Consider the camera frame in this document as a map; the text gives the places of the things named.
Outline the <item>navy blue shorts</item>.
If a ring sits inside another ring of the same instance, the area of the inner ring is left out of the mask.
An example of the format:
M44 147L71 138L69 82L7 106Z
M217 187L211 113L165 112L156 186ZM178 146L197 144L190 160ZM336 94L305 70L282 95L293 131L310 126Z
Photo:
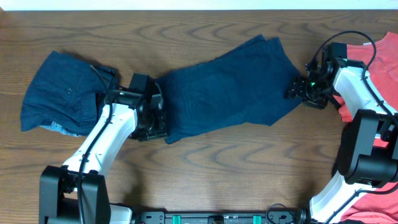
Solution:
M284 97L300 72L279 38L258 35L228 53L157 79L167 110L166 143L243 123L272 126L300 100Z

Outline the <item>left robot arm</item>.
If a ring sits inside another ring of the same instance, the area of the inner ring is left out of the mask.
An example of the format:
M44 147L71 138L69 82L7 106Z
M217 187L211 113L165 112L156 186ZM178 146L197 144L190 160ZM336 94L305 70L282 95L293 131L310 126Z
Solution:
M106 177L124 142L167 136L162 90L135 73L127 89L110 90L91 133L62 166L40 176L39 223L137 223L133 210L110 203Z

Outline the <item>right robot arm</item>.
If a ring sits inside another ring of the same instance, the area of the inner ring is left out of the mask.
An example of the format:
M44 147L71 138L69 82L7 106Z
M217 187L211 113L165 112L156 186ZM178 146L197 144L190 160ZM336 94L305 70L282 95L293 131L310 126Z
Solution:
M326 42L318 51L322 59L312 59L308 77L294 79L285 97L324 109L339 95L353 117L343 131L332 179L310 200L311 221L338 223L366 194L396 190L382 187L397 183L397 111L372 83L368 65L348 58L346 44Z

